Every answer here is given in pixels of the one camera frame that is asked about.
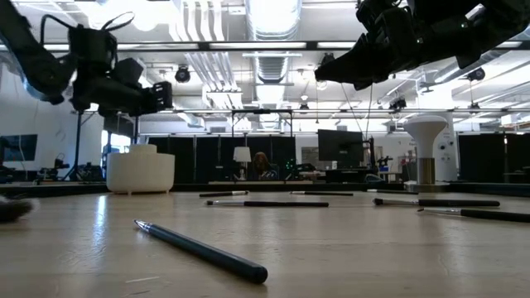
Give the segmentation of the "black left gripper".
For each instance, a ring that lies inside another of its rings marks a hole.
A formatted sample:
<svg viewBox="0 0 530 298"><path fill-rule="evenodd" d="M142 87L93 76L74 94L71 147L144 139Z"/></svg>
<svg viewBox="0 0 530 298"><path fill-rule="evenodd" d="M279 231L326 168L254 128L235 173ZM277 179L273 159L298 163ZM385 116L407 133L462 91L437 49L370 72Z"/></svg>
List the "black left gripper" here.
<svg viewBox="0 0 530 298"><path fill-rule="evenodd" d="M99 106L99 114L107 117L113 113L126 113L136 117L156 113L162 106L173 108L172 84L164 81L154 84L151 89L144 89L138 84L123 84L108 78L96 78L90 81L74 83L72 105L83 111L92 103Z"/></svg>

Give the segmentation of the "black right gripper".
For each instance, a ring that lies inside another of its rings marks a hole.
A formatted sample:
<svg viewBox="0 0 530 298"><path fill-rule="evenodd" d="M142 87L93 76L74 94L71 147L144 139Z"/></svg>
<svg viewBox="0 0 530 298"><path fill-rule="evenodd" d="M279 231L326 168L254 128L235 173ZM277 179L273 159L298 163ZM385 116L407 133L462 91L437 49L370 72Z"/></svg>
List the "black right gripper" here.
<svg viewBox="0 0 530 298"><path fill-rule="evenodd" d="M318 67L316 80L361 90L392 73L424 65L425 12L426 0L362 0L356 17L366 32L347 53Z"/></svg>

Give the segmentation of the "dark blue pen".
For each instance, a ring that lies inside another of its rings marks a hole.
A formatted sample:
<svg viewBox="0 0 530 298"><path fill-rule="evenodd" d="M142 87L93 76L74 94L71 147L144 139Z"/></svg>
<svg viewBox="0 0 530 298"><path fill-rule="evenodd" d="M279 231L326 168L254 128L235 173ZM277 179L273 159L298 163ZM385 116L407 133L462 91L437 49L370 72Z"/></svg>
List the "dark blue pen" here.
<svg viewBox="0 0 530 298"><path fill-rule="evenodd" d="M267 268L256 262L210 246L209 244L154 223L148 223L140 219L134 219L133 222L140 230L150 234L154 238L188 252L215 267L231 272L246 281L254 284L263 284L268 278Z"/></svg>

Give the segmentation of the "black fan makeup brush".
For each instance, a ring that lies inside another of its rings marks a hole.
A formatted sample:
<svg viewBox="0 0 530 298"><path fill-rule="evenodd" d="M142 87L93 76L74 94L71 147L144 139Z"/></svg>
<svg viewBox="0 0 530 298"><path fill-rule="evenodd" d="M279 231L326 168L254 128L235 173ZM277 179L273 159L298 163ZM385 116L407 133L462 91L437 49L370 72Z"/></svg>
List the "black fan makeup brush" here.
<svg viewBox="0 0 530 298"><path fill-rule="evenodd" d="M17 221L35 211L39 205L38 199L7 199L0 196L0 224Z"/></svg>

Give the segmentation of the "black overhead beam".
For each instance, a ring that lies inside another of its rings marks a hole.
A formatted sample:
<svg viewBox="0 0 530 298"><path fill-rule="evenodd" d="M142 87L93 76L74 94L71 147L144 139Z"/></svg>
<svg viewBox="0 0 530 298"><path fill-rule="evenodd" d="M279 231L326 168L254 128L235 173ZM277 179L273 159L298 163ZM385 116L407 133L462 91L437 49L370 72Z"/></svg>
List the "black overhead beam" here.
<svg viewBox="0 0 530 298"><path fill-rule="evenodd" d="M142 42L118 44L123 52L192 52L192 51L343 51L355 41L199 41Z"/></svg>

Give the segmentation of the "black partition panels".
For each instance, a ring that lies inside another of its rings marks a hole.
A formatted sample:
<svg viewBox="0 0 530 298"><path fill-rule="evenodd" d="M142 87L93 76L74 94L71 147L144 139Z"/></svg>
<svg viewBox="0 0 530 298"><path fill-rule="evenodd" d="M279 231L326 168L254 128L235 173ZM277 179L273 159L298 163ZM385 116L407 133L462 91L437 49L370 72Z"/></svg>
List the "black partition panels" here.
<svg viewBox="0 0 530 298"><path fill-rule="evenodd" d="M250 156L266 155L278 180L292 172L296 161L296 139L280 136L254 137L149 137L159 153L175 157L176 184L208 184L231 181L239 176L240 164L234 160L235 147L248 147Z"/></svg>
<svg viewBox="0 0 530 298"><path fill-rule="evenodd" d="M530 133L460 134L458 150L460 180L530 184Z"/></svg>

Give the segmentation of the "black computer monitor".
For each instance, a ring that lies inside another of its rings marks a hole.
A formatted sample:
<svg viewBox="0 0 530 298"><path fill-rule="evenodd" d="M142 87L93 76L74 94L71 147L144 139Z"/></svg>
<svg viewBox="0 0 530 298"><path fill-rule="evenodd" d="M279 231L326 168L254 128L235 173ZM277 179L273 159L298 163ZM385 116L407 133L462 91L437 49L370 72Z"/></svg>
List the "black computer monitor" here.
<svg viewBox="0 0 530 298"><path fill-rule="evenodd" d="M360 167L364 161L361 132L320 129L317 136L320 161L336 161L339 168Z"/></svg>

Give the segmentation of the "cream round divided container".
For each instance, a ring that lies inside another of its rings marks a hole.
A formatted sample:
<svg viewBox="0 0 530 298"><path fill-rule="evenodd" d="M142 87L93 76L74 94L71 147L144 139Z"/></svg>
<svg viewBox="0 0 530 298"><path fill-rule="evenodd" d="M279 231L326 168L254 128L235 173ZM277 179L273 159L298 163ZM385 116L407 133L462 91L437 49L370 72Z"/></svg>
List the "cream round divided container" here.
<svg viewBox="0 0 530 298"><path fill-rule="evenodd" d="M168 192L174 185L175 156L157 146L137 144L108 155L106 186L117 194Z"/></svg>

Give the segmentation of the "white mushroom lamp metal base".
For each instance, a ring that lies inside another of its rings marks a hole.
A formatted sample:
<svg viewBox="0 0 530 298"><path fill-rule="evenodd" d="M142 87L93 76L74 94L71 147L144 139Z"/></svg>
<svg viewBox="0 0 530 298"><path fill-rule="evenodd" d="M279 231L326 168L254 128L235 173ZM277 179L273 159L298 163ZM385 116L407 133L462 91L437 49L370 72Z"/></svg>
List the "white mushroom lamp metal base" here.
<svg viewBox="0 0 530 298"><path fill-rule="evenodd" d="M417 179L409 189L415 192L438 192L441 188L436 184L436 161L433 155L437 136L447 126L447 121L437 115L419 115L410 118L404 124L404 130L416 143Z"/></svg>

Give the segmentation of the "black tripod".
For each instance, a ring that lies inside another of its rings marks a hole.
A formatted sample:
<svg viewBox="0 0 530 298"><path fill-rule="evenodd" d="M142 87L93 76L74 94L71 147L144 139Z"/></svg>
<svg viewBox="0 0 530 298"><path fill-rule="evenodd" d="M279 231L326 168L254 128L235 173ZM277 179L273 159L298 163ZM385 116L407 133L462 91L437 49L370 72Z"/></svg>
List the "black tripod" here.
<svg viewBox="0 0 530 298"><path fill-rule="evenodd" d="M69 171L63 176L62 181L79 181L79 161L80 161L80 137L81 137L81 128L84 124L83 121L83 111L78 111L77 113L77 122L76 122L76 134L75 134L75 158L73 166Z"/></svg>

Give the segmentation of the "white shade table lamp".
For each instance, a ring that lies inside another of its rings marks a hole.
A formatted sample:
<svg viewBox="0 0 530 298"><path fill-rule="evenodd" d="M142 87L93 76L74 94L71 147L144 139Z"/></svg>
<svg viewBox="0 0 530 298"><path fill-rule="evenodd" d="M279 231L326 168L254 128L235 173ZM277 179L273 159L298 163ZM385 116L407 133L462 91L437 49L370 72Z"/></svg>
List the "white shade table lamp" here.
<svg viewBox="0 0 530 298"><path fill-rule="evenodd" d="M235 147L233 154L233 161L238 164L239 174L238 180L247 179L248 163L252 161L249 147Z"/></svg>

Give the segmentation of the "person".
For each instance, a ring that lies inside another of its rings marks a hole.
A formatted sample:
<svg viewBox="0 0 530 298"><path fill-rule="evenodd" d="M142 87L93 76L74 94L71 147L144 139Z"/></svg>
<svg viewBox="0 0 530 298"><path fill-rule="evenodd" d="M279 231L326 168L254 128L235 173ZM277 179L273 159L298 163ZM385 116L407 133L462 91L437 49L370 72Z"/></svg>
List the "person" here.
<svg viewBox="0 0 530 298"><path fill-rule="evenodd" d="M269 162L264 152L257 152L253 158L253 172L257 180L277 180L278 173L274 166Z"/></svg>

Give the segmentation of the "silver ceiling duct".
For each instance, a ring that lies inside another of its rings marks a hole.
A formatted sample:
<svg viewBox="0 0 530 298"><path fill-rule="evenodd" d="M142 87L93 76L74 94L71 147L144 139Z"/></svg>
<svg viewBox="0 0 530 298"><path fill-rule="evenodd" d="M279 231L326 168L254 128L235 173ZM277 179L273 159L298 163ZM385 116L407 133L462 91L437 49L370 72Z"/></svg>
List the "silver ceiling duct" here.
<svg viewBox="0 0 530 298"><path fill-rule="evenodd" d="M244 0L249 39L291 41L298 37L302 0ZM254 59L257 78L264 84L281 83L287 76L288 57Z"/></svg>

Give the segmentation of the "black aluminium table frame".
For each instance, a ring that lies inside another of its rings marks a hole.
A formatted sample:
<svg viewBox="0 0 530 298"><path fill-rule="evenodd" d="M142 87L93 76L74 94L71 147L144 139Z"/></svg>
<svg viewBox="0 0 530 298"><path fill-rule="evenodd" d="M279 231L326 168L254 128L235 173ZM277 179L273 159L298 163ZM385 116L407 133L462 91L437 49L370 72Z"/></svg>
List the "black aluminium table frame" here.
<svg viewBox="0 0 530 298"><path fill-rule="evenodd" d="M418 193L470 193L482 195L503 195L530 198L530 184L505 183L467 183L455 182L445 185L406 185L406 184L366 184L366 183L313 183L311 181L269 181L269 182L214 182L212 184L175 184L172 192L224 192L231 190L249 190L251 192L353 192L364 190L392 190ZM104 184L50 183L48 185L0 185L0 195L16 197L55 197L66 195L87 195L107 193Z"/></svg>

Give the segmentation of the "dark wall screen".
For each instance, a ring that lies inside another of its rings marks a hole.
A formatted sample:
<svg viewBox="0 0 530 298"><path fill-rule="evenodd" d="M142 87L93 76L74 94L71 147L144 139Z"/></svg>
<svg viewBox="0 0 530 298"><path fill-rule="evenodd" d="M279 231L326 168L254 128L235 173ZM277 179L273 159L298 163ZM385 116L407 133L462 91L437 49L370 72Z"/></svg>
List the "dark wall screen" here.
<svg viewBox="0 0 530 298"><path fill-rule="evenodd" d="M0 159L2 161L34 161L36 158L36 134L0 137Z"/></svg>

